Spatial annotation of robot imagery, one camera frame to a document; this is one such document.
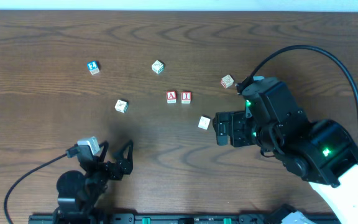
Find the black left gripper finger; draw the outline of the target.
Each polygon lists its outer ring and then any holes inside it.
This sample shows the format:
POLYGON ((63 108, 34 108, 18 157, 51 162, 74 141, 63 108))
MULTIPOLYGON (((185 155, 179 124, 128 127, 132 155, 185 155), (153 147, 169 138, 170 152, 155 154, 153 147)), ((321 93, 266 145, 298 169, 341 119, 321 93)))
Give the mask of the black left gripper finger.
POLYGON ((102 150, 99 155, 99 162, 103 162, 105 160, 109 148, 109 143, 107 141, 104 141, 99 145, 99 148, 102 150))
POLYGON ((126 142, 118 151, 114 153, 114 158, 117 163, 124 162, 126 164, 133 163, 133 140, 126 142))

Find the red letter I block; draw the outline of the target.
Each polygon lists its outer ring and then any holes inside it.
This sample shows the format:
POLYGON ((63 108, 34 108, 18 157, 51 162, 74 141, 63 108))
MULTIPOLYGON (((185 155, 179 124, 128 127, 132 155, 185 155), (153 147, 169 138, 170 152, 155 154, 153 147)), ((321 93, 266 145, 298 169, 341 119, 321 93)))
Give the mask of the red letter I block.
POLYGON ((181 103, 182 104, 190 104, 191 103, 191 92, 190 91, 181 92, 181 103))

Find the red letter A block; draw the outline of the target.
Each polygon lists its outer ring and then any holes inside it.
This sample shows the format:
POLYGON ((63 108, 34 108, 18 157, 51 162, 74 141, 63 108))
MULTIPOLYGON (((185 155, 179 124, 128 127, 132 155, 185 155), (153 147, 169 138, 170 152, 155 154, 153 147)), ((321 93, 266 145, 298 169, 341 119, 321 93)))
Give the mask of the red letter A block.
POLYGON ((167 103, 168 104, 177 102, 177 93, 176 93, 176 91, 167 91, 166 92, 166 97, 167 97, 167 103))

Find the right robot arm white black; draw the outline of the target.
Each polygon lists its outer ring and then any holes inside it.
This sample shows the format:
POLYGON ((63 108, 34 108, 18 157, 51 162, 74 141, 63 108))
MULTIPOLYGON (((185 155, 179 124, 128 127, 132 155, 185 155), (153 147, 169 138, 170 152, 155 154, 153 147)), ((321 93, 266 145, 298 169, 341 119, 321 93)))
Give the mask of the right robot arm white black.
POLYGON ((213 119, 217 144, 259 146, 319 193, 341 223, 358 223, 358 147, 339 123, 310 121, 287 85, 276 78, 241 90, 243 111, 213 119))

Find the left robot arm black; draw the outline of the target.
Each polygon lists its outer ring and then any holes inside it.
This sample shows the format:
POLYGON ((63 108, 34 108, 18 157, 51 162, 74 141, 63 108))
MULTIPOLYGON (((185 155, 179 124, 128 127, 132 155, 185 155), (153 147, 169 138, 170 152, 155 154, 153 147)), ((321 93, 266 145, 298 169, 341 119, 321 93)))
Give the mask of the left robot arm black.
POLYGON ((81 139, 67 150, 69 158, 76 157, 85 171, 71 170, 57 181, 58 205, 65 216, 88 217, 107 189, 110 180, 122 180, 133 170, 133 141, 126 142, 113 154, 114 162, 106 161, 107 141, 99 143, 95 137, 81 139))

